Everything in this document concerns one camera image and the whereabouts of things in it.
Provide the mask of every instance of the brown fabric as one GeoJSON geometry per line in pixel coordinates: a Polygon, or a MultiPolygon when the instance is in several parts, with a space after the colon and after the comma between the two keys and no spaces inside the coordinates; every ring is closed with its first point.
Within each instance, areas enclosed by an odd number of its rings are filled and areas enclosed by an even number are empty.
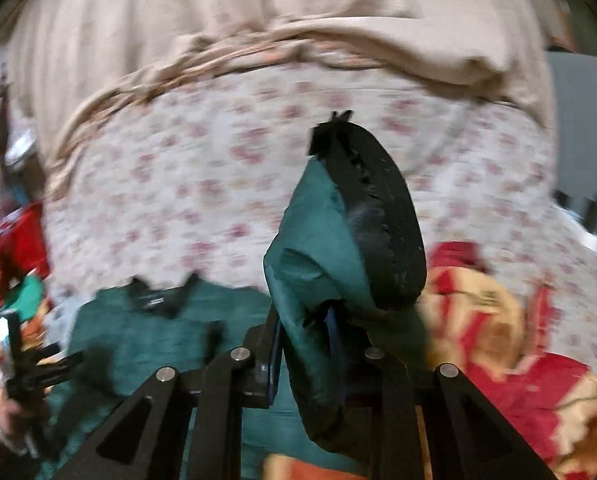
{"type": "Polygon", "coordinates": [[[514,102],[553,126],[549,70],[527,0],[29,0],[10,70],[56,172],[78,159],[92,133],[77,128],[93,111],[163,91],[180,76],[284,62],[275,48],[295,58],[314,38],[514,102]]]}

